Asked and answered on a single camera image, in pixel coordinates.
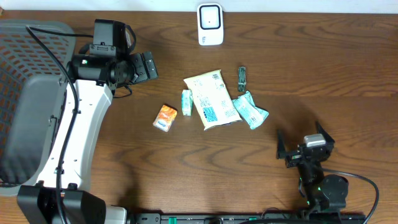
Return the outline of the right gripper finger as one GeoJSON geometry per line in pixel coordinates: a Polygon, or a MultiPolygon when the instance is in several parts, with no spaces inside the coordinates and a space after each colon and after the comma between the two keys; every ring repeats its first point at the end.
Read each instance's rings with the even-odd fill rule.
{"type": "Polygon", "coordinates": [[[319,146],[335,144],[335,140],[323,129],[323,127],[321,126],[321,124],[318,121],[315,122],[315,127],[317,130],[317,133],[321,134],[323,136],[323,141],[318,144],[319,146]]]}
{"type": "Polygon", "coordinates": [[[281,130],[277,130],[277,159],[285,159],[286,157],[286,149],[285,149],[285,142],[283,133],[281,130]]]}

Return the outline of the small green tissue pack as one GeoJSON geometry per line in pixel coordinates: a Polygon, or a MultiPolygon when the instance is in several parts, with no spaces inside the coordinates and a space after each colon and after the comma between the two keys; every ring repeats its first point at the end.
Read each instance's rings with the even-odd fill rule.
{"type": "Polygon", "coordinates": [[[191,116],[193,110],[193,95],[191,90],[182,91],[182,113],[184,116],[191,116]]]}

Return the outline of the orange tissue pack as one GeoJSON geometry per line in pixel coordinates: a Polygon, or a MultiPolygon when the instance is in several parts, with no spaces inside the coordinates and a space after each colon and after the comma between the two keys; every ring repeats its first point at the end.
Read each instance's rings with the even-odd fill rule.
{"type": "Polygon", "coordinates": [[[177,114],[178,112],[176,109],[163,105],[153,122],[153,126],[164,132],[168,132],[177,114]]]}

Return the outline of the yellow snack bag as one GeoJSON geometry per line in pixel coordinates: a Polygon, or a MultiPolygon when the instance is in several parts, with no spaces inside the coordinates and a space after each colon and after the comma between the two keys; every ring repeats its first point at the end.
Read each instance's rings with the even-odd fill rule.
{"type": "Polygon", "coordinates": [[[221,70],[186,78],[184,82],[192,92],[193,103],[205,131],[242,121],[223,81],[221,70]]]}

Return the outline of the dark green snack packet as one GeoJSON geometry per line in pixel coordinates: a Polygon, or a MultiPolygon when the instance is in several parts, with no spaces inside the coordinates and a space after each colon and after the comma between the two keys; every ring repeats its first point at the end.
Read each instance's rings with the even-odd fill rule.
{"type": "Polygon", "coordinates": [[[238,91],[246,91],[246,67],[238,68],[238,91]]]}

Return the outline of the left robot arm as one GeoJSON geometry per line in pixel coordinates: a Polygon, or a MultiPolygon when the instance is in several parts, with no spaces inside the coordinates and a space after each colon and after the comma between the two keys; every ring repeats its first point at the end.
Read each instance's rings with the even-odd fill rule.
{"type": "Polygon", "coordinates": [[[120,87],[157,78],[150,52],[135,52],[132,28],[95,21],[92,43],[64,66],[63,114],[51,153],[33,185],[22,185],[17,204],[30,223],[133,223],[124,207],[90,193],[91,165],[103,118],[120,87]]]}

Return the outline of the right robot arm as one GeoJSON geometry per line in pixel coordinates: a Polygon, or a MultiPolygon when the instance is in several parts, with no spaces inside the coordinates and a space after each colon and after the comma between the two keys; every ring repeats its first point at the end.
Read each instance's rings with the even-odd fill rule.
{"type": "Polygon", "coordinates": [[[283,159],[288,168],[296,167],[300,175],[299,192],[307,199],[308,209],[302,216],[312,213],[338,213],[346,206],[348,180],[340,175],[325,175],[321,163],[332,153],[335,140],[315,123],[317,133],[303,138],[296,150],[286,151],[282,131],[277,132],[276,158],[283,159]]]}

